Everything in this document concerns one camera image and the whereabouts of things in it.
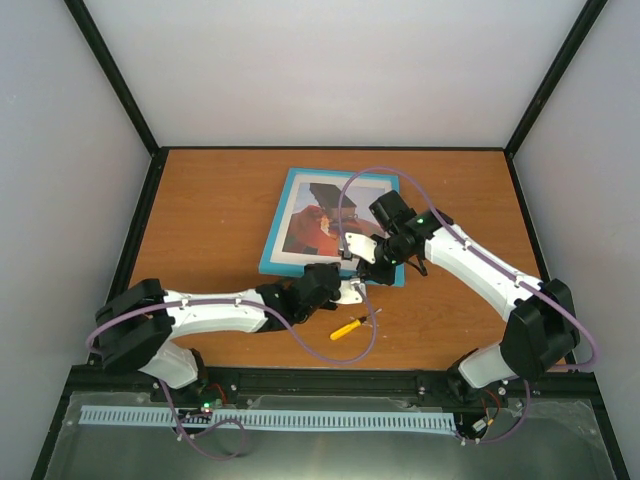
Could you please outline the blue picture frame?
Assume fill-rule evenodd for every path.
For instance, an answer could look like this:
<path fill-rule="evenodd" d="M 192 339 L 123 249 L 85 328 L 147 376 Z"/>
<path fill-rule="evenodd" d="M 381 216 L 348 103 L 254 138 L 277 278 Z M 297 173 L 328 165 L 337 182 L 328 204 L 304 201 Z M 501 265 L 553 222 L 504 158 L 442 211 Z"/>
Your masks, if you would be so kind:
<path fill-rule="evenodd" d="M 399 189 L 395 175 L 364 174 L 345 194 L 350 172 L 291 168 L 259 263 L 262 274 L 299 277 L 304 266 L 340 262 L 341 274 L 356 270 L 355 260 L 338 254 L 340 232 L 384 237 L 369 205 L 383 194 Z"/>

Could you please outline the yellow handled screwdriver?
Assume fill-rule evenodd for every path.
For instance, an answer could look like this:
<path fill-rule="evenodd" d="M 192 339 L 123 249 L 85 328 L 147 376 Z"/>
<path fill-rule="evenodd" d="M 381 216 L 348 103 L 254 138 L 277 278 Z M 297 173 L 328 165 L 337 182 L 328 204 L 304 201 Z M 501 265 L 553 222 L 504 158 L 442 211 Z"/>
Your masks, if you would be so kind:
<path fill-rule="evenodd" d="M 340 328 L 334 330 L 330 335 L 329 335 L 329 339 L 331 341 L 337 341 L 341 338 L 343 338 L 344 336 L 348 335 L 349 333 L 351 333 L 352 331 L 358 329 L 359 327 L 361 327 L 363 324 L 365 324 L 368 320 L 367 316 L 360 316 L 357 318 L 352 318 L 350 320 L 349 323 L 341 326 Z"/>

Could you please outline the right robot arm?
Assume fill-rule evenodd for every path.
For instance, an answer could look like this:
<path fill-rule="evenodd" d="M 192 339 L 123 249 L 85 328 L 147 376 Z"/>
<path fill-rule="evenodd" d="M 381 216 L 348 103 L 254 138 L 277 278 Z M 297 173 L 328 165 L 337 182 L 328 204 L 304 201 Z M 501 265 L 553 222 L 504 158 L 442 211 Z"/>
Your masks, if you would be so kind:
<path fill-rule="evenodd" d="M 506 324 L 501 341 L 469 352 L 448 369 L 447 385 L 456 401 L 471 402 L 494 382 L 535 381 L 579 344 L 572 294 L 562 281 L 543 282 L 515 269 L 443 212 L 418 213 L 396 191 L 379 197 L 370 211 L 381 235 L 344 236 L 359 260 L 361 279 L 390 285 L 400 265 L 424 272 L 431 263 L 477 293 Z"/>

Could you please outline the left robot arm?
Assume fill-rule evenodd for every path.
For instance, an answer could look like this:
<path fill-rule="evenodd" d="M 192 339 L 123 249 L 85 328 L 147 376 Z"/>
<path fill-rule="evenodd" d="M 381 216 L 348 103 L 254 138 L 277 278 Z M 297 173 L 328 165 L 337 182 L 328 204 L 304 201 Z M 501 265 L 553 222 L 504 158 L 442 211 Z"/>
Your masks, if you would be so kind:
<path fill-rule="evenodd" d="M 146 279 L 96 313 L 88 343 L 109 374 L 139 371 L 163 381 L 186 402 L 208 390 L 204 363 L 196 351 L 175 341 L 219 332 L 271 333 L 306 322 L 319 309 L 343 299 L 336 264 L 311 264 L 301 277 L 226 294 L 189 294 Z"/>

